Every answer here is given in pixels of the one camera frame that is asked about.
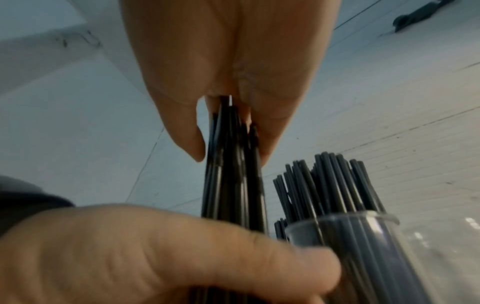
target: dark sleeve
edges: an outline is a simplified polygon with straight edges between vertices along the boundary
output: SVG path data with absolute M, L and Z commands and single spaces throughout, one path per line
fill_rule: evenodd
M 0 192 L 0 236 L 39 212 L 74 207 L 69 201 L 43 193 Z

